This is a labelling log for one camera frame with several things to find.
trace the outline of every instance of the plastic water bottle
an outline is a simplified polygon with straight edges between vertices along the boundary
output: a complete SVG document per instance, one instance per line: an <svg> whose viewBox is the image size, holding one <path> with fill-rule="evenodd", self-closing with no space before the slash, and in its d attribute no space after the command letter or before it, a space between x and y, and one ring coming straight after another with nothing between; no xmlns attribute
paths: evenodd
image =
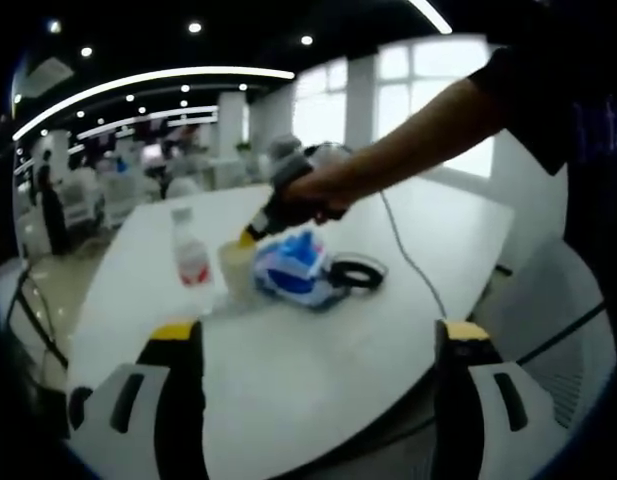
<svg viewBox="0 0 617 480"><path fill-rule="evenodd" d="M187 287L212 283L210 259L203 242L192 231L192 209L176 208L173 221L173 248L179 279Z"/></svg>

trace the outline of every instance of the clear plastic cup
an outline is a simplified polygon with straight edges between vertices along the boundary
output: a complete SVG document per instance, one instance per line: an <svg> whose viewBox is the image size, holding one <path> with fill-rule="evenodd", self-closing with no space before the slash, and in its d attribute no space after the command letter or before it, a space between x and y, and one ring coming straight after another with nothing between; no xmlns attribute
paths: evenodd
<svg viewBox="0 0 617 480"><path fill-rule="evenodd" d="M241 247L239 242L228 242L219 247L217 257L230 298L239 303L250 303L257 298L253 281L255 247Z"/></svg>

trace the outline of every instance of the round table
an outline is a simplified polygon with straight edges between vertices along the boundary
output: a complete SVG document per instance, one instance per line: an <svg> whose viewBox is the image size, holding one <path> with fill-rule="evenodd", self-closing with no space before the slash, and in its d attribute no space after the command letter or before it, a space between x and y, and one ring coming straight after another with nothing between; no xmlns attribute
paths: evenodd
<svg viewBox="0 0 617 480"><path fill-rule="evenodd" d="M238 236L269 193L268 187L249 187L138 207L102 260L82 306L68 392L96 388L118 365L136 361L153 330L203 307L176 274L172 208L193 209L194 228L214 253ZM424 209L429 205L417 204L418 195L445 197L438 204L454 205L464 220L453 222L448 211L431 216ZM387 196L400 229L408 219L422 232L404 228L404 244L435 283L449 315L462 320L490 277L511 211L418 179ZM419 211L427 213L418 219ZM320 457L385 413L433 364L439 309L403 260L381 200L370 197L341 222L310 228L329 252L375 257L388 266L388 275L379 291L352 296L324 313L278 301L203 320L202 442L211 479L268 478ZM440 248L461 260L440 263ZM211 262L213 294L222 295L225 285L216 259Z"/></svg>

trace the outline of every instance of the ceiling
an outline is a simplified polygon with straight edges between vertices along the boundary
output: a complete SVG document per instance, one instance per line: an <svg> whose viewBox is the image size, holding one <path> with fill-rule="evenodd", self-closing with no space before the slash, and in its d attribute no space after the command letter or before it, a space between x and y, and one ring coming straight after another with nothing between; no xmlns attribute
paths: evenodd
<svg viewBox="0 0 617 480"><path fill-rule="evenodd" d="M454 32L487 34L495 43L514 39L523 29L525 13L532 0L433 0L435 8ZM498 7L506 3L506 9ZM48 107L75 93L125 76L190 66L250 66L300 72L326 60L341 56L358 57L376 51L378 45L435 34L436 29L406 0L265 0L246 2L199 2L187 13L172 2L136 4L133 14L124 3L84 4L77 12L53 17L22 20L25 42L11 52L11 66L25 76L39 64L54 57L74 74L38 98L23 98L16 106L15 118L2 117L4 139ZM48 21L57 19L61 32L48 31ZM202 31L191 34L188 25L198 21ZM310 46L301 44L310 35ZM83 58L80 51L89 46L93 53ZM152 80L95 95L49 118L28 137L38 138L42 128L66 128L77 133L106 122L137 115L137 108L148 111L179 108L181 100L190 106L215 105L219 92L236 90L240 83L249 86L250 102L258 95L288 80L239 76L197 75ZM3 82L9 89L12 80ZM181 92L190 84L190 92ZM133 102L126 95L135 95ZM9 97L0 103L0 113L8 111ZM85 112L83 118L77 111Z"/></svg>

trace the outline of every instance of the forearm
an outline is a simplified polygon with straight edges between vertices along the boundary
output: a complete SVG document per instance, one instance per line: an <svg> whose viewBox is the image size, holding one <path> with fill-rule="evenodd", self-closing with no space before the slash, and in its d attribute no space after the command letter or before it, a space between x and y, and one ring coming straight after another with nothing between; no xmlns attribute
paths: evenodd
<svg viewBox="0 0 617 480"><path fill-rule="evenodd" d="M369 195L463 153L502 128L503 113L495 100L470 80L460 80L392 133L357 152L338 183L352 197Z"/></svg>

